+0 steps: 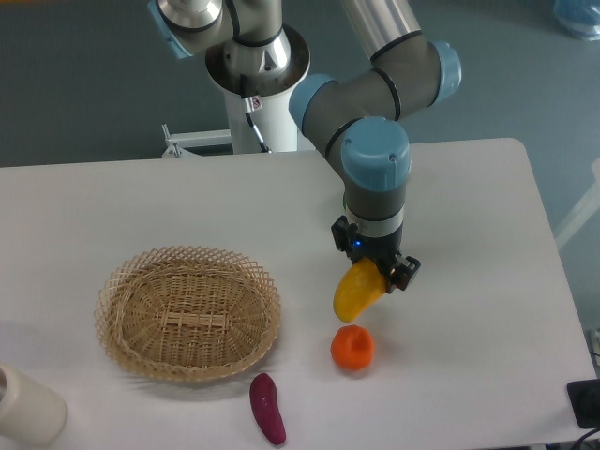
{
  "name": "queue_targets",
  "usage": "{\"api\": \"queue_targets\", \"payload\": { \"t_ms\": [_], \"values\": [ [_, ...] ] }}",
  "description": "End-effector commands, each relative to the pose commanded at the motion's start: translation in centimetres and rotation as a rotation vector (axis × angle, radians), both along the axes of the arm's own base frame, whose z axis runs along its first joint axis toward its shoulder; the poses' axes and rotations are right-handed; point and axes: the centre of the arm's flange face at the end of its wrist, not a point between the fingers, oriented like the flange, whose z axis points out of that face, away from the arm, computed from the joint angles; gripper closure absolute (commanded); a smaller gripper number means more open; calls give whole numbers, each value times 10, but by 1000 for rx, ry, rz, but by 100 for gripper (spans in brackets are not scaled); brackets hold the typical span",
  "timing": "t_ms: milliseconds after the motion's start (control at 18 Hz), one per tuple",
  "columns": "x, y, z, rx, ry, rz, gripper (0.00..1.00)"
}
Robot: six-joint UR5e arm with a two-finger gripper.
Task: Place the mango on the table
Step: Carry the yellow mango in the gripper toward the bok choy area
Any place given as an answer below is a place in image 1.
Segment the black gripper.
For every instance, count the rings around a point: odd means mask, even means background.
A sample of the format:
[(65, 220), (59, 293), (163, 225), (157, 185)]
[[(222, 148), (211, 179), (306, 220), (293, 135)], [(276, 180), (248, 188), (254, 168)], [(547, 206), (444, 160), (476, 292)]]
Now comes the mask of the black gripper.
[(336, 249), (344, 253), (352, 265), (364, 258), (383, 265), (387, 293), (405, 291), (421, 268), (418, 259), (401, 255), (402, 224), (385, 236), (371, 237), (361, 234), (358, 226), (346, 216), (340, 216), (332, 224), (331, 232)]

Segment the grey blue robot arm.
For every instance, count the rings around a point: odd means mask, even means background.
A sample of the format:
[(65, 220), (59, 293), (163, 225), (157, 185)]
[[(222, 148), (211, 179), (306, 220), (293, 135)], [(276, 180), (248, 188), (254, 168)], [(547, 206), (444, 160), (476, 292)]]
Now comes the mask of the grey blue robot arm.
[(345, 212), (332, 227), (339, 251), (368, 259), (387, 291), (405, 290), (420, 267), (402, 254), (408, 136), (400, 120), (453, 95), (461, 64), (428, 41), (405, 1), (347, 1), (370, 61), (348, 82), (310, 74), (303, 37), (279, 1), (152, 1), (157, 28), (179, 58), (202, 55), (221, 90), (225, 131), (167, 135), (171, 149), (229, 139), (237, 154), (289, 152), (308, 141), (342, 179)]

